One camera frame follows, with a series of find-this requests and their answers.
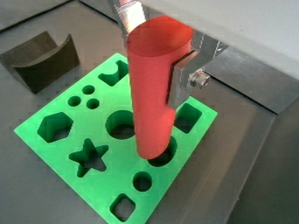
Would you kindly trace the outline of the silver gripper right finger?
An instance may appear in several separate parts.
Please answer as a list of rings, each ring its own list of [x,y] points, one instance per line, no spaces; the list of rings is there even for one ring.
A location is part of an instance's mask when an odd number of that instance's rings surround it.
[[[166,103],[172,109],[187,101],[192,88],[205,88],[209,75],[203,67],[228,46],[200,31],[193,31],[191,50],[172,63],[172,75]]]

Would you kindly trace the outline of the gripper silver and black left finger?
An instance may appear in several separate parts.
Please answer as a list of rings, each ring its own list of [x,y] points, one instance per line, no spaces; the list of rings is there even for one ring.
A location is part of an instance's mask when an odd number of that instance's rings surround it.
[[[142,5],[137,0],[108,0],[108,3],[122,39],[126,39],[129,32],[145,21]]]

